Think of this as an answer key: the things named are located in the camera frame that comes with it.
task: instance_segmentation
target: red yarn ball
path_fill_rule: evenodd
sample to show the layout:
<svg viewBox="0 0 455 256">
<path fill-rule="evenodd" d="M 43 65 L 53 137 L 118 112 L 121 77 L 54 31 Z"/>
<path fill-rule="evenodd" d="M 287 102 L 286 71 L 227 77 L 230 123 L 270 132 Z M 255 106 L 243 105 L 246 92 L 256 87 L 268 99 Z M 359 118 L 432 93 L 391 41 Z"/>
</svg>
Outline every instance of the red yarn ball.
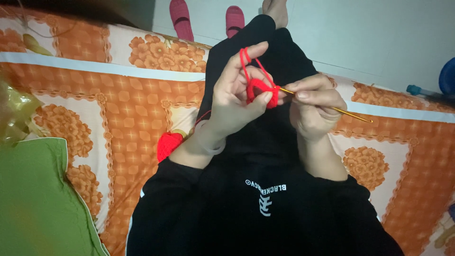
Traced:
<svg viewBox="0 0 455 256">
<path fill-rule="evenodd" d="M 250 104 L 256 98 L 254 95 L 254 88 L 260 89 L 262 92 L 272 92 L 272 98 L 267 103 L 267 108 L 274 108 L 278 105 L 278 91 L 280 86 L 270 88 L 262 80 L 253 78 L 247 86 L 247 103 Z"/>
<path fill-rule="evenodd" d="M 180 133 L 163 133 L 157 145 L 158 162 L 166 159 L 182 142 L 183 136 Z"/>
</svg>

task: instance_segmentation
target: bedsheet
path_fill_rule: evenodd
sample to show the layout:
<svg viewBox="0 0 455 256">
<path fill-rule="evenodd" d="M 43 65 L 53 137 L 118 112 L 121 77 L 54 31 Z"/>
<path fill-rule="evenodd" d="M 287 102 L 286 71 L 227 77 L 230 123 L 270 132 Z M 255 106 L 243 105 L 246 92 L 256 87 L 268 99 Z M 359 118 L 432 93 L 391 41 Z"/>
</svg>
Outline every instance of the bedsheet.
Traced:
<svg viewBox="0 0 455 256">
<path fill-rule="evenodd" d="M 1 6 L 0 67 L 43 106 L 33 120 L 67 140 L 67 178 L 111 255 L 124 255 L 141 187 L 157 170 L 161 134 L 189 134 L 209 46 L 123 26 Z M 371 191 L 406 255 L 455 255 L 455 110 L 328 75 L 348 110 L 330 133 L 340 161 Z"/>
</svg>

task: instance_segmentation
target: hand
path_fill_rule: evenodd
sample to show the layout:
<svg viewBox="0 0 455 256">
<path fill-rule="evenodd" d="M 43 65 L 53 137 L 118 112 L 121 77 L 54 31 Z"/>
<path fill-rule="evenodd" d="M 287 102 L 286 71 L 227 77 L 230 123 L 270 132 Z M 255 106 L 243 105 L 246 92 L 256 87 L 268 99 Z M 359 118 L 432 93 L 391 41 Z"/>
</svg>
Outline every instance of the hand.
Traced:
<svg viewBox="0 0 455 256">
<path fill-rule="evenodd" d="M 248 55 L 251 59 L 265 53 L 268 48 L 267 42 L 248 47 Z M 247 67 L 250 79 L 260 79 L 272 87 L 264 73 L 252 66 Z M 272 97 L 271 92 L 259 94 L 252 103 L 246 103 L 247 80 L 240 62 L 240 53 L 232 56 L 224 68 L 220 78 L 213 89 L 212 113 L 210 120 L 204 125 L 211 128 L 212 132 L 222 138 L 238 132 L 250 121 L 261 116 L 266 109 L 267 103 Z"/>
<path fill-rule="evenodd" d="M 306 141 L 319 141 L 338 122 L 341 114 L 331 107 L 347 109 L 346 102 L 324 75 L 306 77 L 284 88 L 296 92 L 290 120 Z"/>
</svg>

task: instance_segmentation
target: white logo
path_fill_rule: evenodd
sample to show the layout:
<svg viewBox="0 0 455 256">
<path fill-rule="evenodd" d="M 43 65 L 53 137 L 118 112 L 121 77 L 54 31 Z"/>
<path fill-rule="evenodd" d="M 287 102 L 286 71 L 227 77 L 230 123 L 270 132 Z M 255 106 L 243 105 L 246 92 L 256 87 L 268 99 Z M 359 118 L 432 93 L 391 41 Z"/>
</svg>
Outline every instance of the white logo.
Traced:
<svg viewBox="0 0 455 256">
<path fill-rule="evenodd" d="M 269 217 L 270 213 L 268 212 L 267 206 L 271 205 L 272 202 L 268 201 L 270 199 L 270 196 L 263 198 L 261 195 L 259 195 L 261 198 L 259 198 L 259 211 L 261 211 L 262 215 Z"/>
<path fill-rule="evenodd" d="M 283 185 L 278 185 L 278 186 L 272 186 L 270 188 L 266 188 L 266 189 L 262 189 L 261 186 L 257 183 L 255 183 L 254 181 L 250 181 L 250 180 L 245 180 L 245 183 L 248 185 L 248 186 L 252 186 L 256 189 L 259 190 L 259 192 L 261 193 L 259 196 L 259 211 L 261 212 L 262 215 L 266 216 L 266 217 L 270 217 L 270 213 L 268 213 L 268 208 L 267 206 L 271 205 L 272 202 L 270 200 L 270 196 L 264 198 L 262 197 L 262 195 L 268 195 L 270 193 L 273 193 L 273 192 L 279 192 L 279 191 L 284 191 L 286 190 L 286 184 L 283 184 Z"/>
</svg>

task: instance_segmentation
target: green pillow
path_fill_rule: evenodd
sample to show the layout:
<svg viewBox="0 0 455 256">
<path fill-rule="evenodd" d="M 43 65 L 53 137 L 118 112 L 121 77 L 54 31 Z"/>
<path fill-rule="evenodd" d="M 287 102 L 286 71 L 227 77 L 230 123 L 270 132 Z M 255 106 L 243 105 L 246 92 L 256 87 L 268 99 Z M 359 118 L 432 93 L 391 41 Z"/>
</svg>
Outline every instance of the green pillow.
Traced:
<svg viewBox="0 0 455 256">
<path fill-rule="evenodd" d="M 66 179 L 67 161 L 62 138 L 0 146 L 0 255 L 109 255 Z"/>
</svg>

